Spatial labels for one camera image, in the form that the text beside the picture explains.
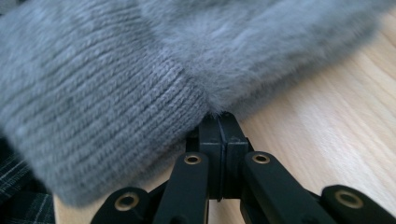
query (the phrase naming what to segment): dark checkered cloth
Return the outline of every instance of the dark checkered cloth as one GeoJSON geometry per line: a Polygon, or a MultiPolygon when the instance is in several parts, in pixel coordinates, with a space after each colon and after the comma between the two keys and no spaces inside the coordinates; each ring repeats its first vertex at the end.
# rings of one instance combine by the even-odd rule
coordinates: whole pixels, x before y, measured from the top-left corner
{"type": "Polygon", "coordinates": [[[0,138],[0,223],[55,223],[52,196],[0,138]]]}

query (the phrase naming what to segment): metal rivet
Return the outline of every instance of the metal rivet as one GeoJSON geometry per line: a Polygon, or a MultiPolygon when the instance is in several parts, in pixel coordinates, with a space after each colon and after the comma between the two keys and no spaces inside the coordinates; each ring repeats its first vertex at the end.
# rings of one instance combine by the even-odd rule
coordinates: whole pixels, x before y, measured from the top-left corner
{"type": "Polygon", "coordinates": [[[337,192],[335,192],[335,199],[346,207],[355,208],[355,209],[363,207],[363,201],[358,196],[356,196],[354,193],[351,193],[343,189],[340,189],[337,192]],[[348,197],[351,200],[350,201],[346,200],[343,197],[348,197]]]}
{"type": "Polygon", "coordinates": [[[117,210],[121,212],[125,212],[128,210],[131,210],[137,206],[139,203],[139,196],[137,196],[136,193],[133,192],[126,192],[122,194],[114,203],[114,206],[116,207],[117,210]],[[123,200],[125,199],[130,199],[130,203],[126,203],[123,200]]]}
{"type": "Polygon", "coordinates": [[[195,165],[201,162],[201,158],[199,156],[191,155],[184,158],[184,162],[186,162],[189,165],[195,165]]]}
{"type": "Polygon", "coordinates": [[[252,158],[255,162],[260,164],[266,164],[270,162],[270,158],[261,154],[254,155],[252,158]]]}

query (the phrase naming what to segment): gray knit beanie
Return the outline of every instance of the gray knit beanie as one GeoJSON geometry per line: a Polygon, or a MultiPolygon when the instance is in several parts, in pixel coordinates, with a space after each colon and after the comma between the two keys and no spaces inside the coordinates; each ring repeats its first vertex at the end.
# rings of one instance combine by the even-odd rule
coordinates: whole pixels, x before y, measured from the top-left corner
{"type": "Polygon", "coordinates": [[[65,203],[153,178],[208,113],[334,63],[395,1],[30,0],[0,18],[0,133],[65,203]]]}

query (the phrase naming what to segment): wooden surface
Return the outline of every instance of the wooden surface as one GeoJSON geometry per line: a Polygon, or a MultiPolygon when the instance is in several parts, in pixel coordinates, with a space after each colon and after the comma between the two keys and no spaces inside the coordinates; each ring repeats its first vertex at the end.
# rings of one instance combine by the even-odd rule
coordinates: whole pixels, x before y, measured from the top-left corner
{"type": "MultiPolygon", "coordinates": [[[[241,125],[256,150],[276,156],[306,189],[320,194],[325,186],[347,185],[396,216],[396,10],[371,45],[241,125]]],[[[57,223],[90,223],[104,199],[83,209],[55,199],[57,223]]],[[[237,200],[209,207],[211,224],[244,223],[237,200]]]]}

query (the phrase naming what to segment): ribbed cuff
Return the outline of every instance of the ribbed cuff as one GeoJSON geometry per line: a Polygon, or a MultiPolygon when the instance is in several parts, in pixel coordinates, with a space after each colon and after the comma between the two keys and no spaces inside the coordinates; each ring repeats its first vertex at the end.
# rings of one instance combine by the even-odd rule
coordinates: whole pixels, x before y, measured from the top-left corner
{"type": "Polygon", "coordinates": [[[208,111],[203,92],[134,1],[37,2],[0,21],[19,20],[0,35],[2,131],[68,204],[149,179],[208,111]]]}

